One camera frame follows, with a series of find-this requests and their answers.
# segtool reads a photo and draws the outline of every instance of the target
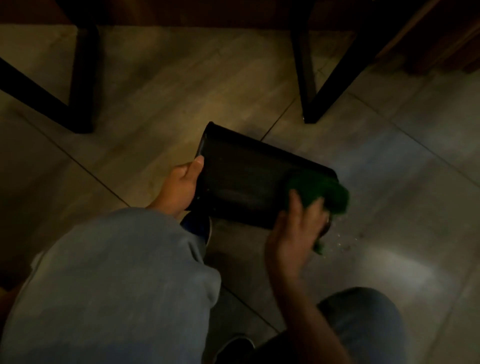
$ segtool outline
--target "person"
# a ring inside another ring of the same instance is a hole
[[[33,263],[4,327],[2,363],[200,363],[220,274],[204,265],[210,219],[189,213],[204,159],[175,167],[147,208],[75,227]],[[254,349],[228,342],[216,363],[405,363],[402,319],[373,289],[316,306],[300,272],[326,221],[319,199],[290,191],[265,244],[265,265],[287,331]]]

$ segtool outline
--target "dustpan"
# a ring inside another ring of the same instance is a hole
[[[189,210],[271,229],[284,207],[285,185],[299,170],[338,180],[325,166],[209,122],[197,156],[205,158]]]

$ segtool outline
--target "shoe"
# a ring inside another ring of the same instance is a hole
[[[255,345],[245,335],[237,335],[227,341],[215,355],[214,364],[239,363],[255,351]]]
[[[180,226],[186,231],[200,236],[205,241],[205,245],[208,245],[212,236],[212,219],[208,215],[190,211],[182,219]]]

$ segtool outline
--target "pants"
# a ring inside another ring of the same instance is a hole
[[[174,218],[127,208],[74,228],[38,259],[0,344],[2,363],[200,363],[220,274]],[[405,335],[381,293],[319,304],[358,363],[405,363]],[[285,334],[251,362],[294,352]]]

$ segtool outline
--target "floor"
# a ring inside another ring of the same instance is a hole
[[[321,300],[352,286],[387,294],[412,363],[480,362],[480,73],[366,69],[315,125],[302,123],[286,32],[102,28],[96,131],[72,134],[0,93],[0,271],[23,269],[74,224],[145,206],[214,121],[336,170],[348,213],[305,279]],[[352,40],[314,33],[317,87]],[[67,101],[75,29],[0,26],[0,57]],[[262,261],[268,232],[217,220],[206,258],[222,275],[205,359],[232,334],[285,326]]]

